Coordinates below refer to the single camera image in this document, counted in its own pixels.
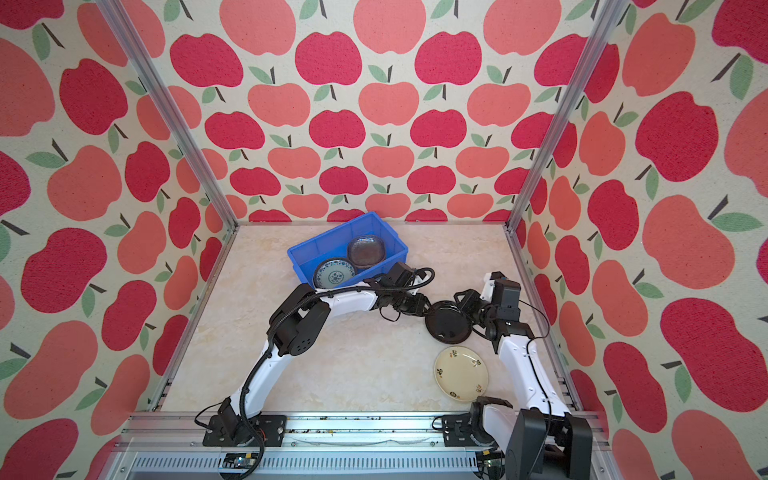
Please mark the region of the black plate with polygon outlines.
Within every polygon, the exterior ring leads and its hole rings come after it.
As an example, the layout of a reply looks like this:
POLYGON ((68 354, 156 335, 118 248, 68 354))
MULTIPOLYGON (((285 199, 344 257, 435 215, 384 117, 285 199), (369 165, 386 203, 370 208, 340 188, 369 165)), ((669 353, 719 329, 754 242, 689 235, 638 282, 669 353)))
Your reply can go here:
POLYGON ((439 301, 429 308, 425 326, 434 339, 448 345, 460 344, 472 333, 470 319, 450 300, 439 301))

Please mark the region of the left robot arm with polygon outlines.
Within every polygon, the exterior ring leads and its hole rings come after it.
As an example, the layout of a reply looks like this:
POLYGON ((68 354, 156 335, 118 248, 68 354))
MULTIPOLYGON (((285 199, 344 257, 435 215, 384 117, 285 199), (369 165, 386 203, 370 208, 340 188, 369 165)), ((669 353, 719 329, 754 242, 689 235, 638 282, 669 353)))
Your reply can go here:
POLYGON ((398 262, 384 274, 355 285, 313 289, 296 287, 269 320, 265 345, 242 386, 216 405, 206 423, 206 447, 261 446, 275 444, 269 428, 260 426, 259 415, 279 378, 291 361, 306 353, 326 322, 347 314, 393 308, 398 314, 423 317, 431 307, 418 290, 435 278, 430 267, 413 269, 398 262))

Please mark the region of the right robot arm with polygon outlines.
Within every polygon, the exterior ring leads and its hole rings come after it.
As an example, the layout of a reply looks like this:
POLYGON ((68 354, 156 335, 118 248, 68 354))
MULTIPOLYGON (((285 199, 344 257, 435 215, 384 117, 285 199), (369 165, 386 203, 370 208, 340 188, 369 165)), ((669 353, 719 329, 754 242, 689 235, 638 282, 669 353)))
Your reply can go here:
POLYGON ((485 456, 490 479, 589 479, 593 434, 573 415, 549 381, 539 359, 539 339, 520 320, 521 285, 499 271, 484 277, 483 290, 454 296, 472 326, 484 329, 512 380, 519 408, 500 398, 471 403, 468 433, 493 452, 485 456))

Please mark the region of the cream yellow plate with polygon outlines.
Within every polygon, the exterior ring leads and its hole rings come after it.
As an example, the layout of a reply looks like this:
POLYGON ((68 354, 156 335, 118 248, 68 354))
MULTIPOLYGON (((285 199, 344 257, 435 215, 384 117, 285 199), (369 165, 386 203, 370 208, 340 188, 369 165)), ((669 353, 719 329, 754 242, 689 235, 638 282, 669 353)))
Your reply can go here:
POLYGON ((486 393, 489 372, 486 362, 473 350, 452 345, 441 351, 433 367, 440 390, 455 401, 471 403, 486 393))

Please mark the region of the smoky glass plate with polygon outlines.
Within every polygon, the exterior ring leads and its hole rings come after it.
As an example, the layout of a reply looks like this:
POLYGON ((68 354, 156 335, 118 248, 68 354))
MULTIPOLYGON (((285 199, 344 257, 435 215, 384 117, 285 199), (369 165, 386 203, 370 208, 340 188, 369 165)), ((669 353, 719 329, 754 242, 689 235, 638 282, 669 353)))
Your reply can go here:
POLYGON ((347 259, 358 270, 367 270, 387 256, 384 240, 377 235, 361 235, 347 245, 347 259))

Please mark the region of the blue patterned plate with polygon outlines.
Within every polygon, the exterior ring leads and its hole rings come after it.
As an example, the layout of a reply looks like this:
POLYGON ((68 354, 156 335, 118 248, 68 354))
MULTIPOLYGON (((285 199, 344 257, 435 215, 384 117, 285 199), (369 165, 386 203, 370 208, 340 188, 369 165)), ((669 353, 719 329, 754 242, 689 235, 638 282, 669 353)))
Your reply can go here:
POLYGON ((317 266, 313 274, 313 284, 319 289, 334 289, 355 275, 356 268, 348 259, 331 258, 317 266))

